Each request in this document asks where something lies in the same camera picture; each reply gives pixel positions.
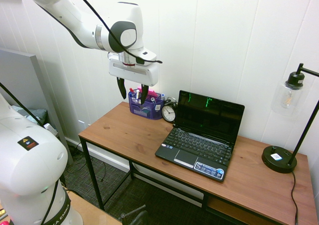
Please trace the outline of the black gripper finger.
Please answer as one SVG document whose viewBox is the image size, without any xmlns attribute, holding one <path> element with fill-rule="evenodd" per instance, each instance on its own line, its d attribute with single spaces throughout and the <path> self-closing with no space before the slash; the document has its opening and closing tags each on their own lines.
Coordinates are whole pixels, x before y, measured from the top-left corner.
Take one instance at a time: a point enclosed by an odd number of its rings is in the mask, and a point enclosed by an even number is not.
<svg viewBox="0 0 319 225">
<path fill-rule="evenodd" d="M 141 95 L 141 104 L 143 105 L 147 95 L 148 95 L 148 91 L 149 91 L 149 86 L 148 85 L 143 85 L 142 84 L 142 95 Z"/>
<path fill-rule="evenodd" d="M 117 85 L 118 85 L 118 88 L 120 90 L 122 98 L 126 99 L 125 80 L 123 78 L 117 77 Z"/>
</svg>

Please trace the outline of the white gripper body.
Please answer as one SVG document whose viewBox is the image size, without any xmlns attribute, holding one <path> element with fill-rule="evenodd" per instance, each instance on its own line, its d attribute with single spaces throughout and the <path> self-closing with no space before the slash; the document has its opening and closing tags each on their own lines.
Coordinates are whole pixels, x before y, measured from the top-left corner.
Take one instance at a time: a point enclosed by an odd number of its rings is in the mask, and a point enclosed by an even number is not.
<svg viewBox="0 0 319 225">
<path fill-rule="evenodd" d="M 118 78 L 133 81 L 139 84 L 154 86 L 159 79 L 159 67 L 155 63 L 150 65 L 126 66 L 118 60 L 118 56 L 109 56 L 109 74 Z"/>
</svg>

